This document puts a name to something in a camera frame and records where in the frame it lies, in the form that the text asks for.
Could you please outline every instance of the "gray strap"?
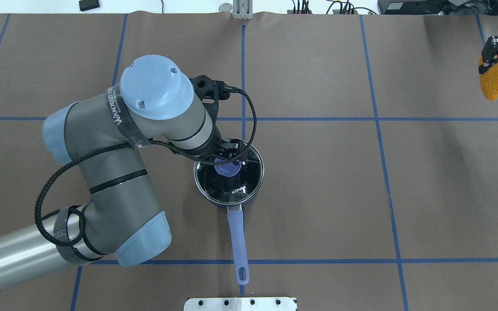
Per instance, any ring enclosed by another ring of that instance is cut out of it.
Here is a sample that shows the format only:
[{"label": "gray strap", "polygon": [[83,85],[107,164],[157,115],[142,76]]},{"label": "gray strap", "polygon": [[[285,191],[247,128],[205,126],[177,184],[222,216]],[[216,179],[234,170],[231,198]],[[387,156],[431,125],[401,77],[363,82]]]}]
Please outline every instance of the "gray strap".
[{"label": "gray strap", "polygon": [[[67,229],[67,225],[69,222],[69,209],[76,208],[76,206],[63,207],[59,210],[59,214],[57,214],[57,219],[55,220],[55,224],[53,225],[53,236],[60,240],[61,242],[70,242],[68,238],[69,232]],[[72,246],[57,246],[57,251],[61,254],[61,257],[75,266],[82,266],[86,264],[85,260],[82,260],[75,254]]]},{"label": "gray strap", "polygon": [[134,148],[140,149],[150,146],[150,142],[141,130],[136,126],[132,116],[119,94],[118,86],[111,86],[107,89],[107,106],[111,112],[113,122],[120,130],[122,136]]}]

